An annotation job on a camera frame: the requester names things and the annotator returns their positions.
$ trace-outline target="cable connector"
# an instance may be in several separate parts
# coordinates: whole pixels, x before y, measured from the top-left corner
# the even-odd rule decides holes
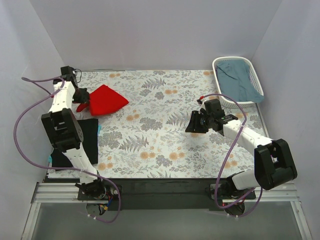
[[[197,102],[198,102],[198,104],[202,104],[202,99],[204,99],[205,97],[204,96],[201,96],[198,100],[197,100]]]
[[[105,210],[105,211],[107,211],[108,210],[108,206],[106,206],[106,205],[99,205],[103,210]]]

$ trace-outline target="glass panel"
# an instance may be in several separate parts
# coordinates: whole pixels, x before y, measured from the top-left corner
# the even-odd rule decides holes
[[[254,203],[247,202],[246,208]],[[33,240],[300,240],[290,202],[261,202],[240,219],[208,214],[205,209],[123,210],[113,224],[84,214],[84,203],[42,203]],[[114,212],[103,217],[111,219]]]

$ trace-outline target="white wall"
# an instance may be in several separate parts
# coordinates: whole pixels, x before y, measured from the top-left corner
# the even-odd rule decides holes
[[[80,69],[210,69],[251,58],[281,0],[30,0]]]
[[[320,1],[283,0],[252,59],[270,136],[288,141],[313,239],[320,239]]]
[[[18,115],[46,96],[21,76],[55,77],[64,63],[29,1],[0,0],[0,35],[0,239],[13,240],[21,238],[36,182],[45,176],[25,162],[13,141]],[[27,113],[18,128],[21,148],[39,164],[46,164],[51,150],[40,120],[49,107],[46,102]]]

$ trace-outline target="black cloth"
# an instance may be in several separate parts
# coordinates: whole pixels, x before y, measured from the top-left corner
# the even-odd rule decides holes
[[[83,132],[83,148],[91,164],[98,163],[98,119],[90,118],[78,120]],[[58,149],[51,154],[52,167],[70,168],[73,167],[69,159]]]

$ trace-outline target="patterned mat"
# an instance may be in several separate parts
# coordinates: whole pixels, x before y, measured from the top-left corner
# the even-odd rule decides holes
[[[232,141],[210,130],[185,133],[200,96],[215,93],[213,71],[141,70],[84,72],[79,87],[94,91],[105,84],[128,99],[118,112],[99,117],[99,160],[107,178],[213,178]],[[243,120],[239,109],[225,108]],[[247,126],[265,136],[256,106],[244,109]],[[78,120],[91,118],[84,110]],[[236,145],[222,176],[253,168],[254,158]],[[73,171],[48,171],[49,178],[76,178]]]

